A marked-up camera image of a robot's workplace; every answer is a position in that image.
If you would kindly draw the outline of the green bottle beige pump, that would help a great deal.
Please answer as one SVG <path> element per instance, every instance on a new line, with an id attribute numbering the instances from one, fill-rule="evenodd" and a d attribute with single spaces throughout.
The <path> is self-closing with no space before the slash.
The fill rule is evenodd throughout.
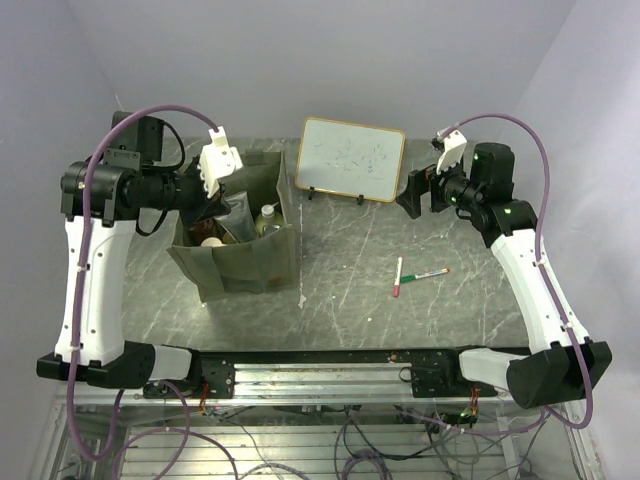
<path id="1" fill-rule="evenodd" d="M 219 246 L 224 246 L 224 243 L 218 237 L 208 237 L 202 241 L 201 246 L 202 247 L 219 247 Z"/>

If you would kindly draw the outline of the yellow-green lotion bottle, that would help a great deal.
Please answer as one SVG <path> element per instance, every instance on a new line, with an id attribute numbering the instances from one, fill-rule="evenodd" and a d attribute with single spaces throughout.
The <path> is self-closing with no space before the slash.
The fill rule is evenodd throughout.
<path id="1" fill-rule="evenodd" d="M 284 225 L 284 217 L 277 210 L 276 204 L 265 204 L 261 207 L 255 220 L 256 232 L 263 237 L 280 229 Z"/>

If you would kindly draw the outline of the orange bottle pink cap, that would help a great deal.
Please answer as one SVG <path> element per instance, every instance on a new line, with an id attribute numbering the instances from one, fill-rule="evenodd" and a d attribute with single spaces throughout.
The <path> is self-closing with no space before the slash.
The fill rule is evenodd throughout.
<path id="1" fill-rule="evenodd" d="M 218 237 L 217 224 L 213 219 L 196 223 L 188 232 L 193 246 L 200 246 L 208 238 Z"/>

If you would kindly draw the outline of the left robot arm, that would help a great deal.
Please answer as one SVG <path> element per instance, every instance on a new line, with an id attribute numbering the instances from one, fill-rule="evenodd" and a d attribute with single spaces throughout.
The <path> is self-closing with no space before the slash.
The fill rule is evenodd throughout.
<path id="1" fill-rule="evenodd" d="M 210 142 L 193 173 L 146 173 L 139 166 L 109 163 L 112 142 L 160 112 L 185 113 L 208 125 Z M 128 390 L 168 381 L 182 397 L 202 389 L 202 360 L 196 351 L 125 340 L 121 307 L 126 259 L 141 210 L 182 211 L 196 218 L 206 211 L 218 215 L 227 209 L 221 180 L 241 166 L 223 127 L 194 109 L 160 105 L 125 117 L 87 161 L 69 167 L 61 179 L 69 255 L 64 318 L 53 352 L 37 361 L 39 377 L 65 382 L 69 393 L 78 383 Z"/>

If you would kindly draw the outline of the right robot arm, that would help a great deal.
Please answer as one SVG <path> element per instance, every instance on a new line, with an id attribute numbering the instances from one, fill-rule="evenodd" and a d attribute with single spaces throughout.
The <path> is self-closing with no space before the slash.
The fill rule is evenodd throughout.
<path id="1" fill-rule="evenodd" d="M 571 311 L 547 264 L 540 224 L 533 207 L 513 196 L 515 155 L 507 145 L 477 144 L 471 170 L 464 170 L 466 147 L 434 143 L 438 161 L 409 174 L 396 201 L 416 219 L 421 198 L 430 210 L 449 207 L 480 233 L 509 281 L 525 322 L 528 349 L 516 355 L 487 347 L 457 350 L 457 362 L 440 373 L 450 394 L 465 394 L 475 383 L 507 391 L 522 408 L 584 400 L 612 361 L 604 341 L 595 342 Z"/>

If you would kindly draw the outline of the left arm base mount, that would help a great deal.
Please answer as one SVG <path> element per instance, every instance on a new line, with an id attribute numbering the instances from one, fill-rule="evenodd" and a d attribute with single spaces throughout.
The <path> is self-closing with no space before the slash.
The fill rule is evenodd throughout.
<path id="1" fill-rule="evenodd" d="M 169 380 L 185 398 L 231 399 L 235 390 L 235 366 L 227 360 L 205 359 L 185 380 Z M 147 400 L 177 399 L 178 394 L 166 381 L 147 383 L 142 389 Z"/>

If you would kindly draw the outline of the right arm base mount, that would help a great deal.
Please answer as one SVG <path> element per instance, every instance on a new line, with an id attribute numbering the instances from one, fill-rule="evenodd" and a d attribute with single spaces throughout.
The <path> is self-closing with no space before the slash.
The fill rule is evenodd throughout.
<path id="1" fill-rule="evenodd" d="M 411 350 L 411 387 L 415 398 L 462 397 L 469 384 L 462 377 L 459 351 L 455 349 Z"/>

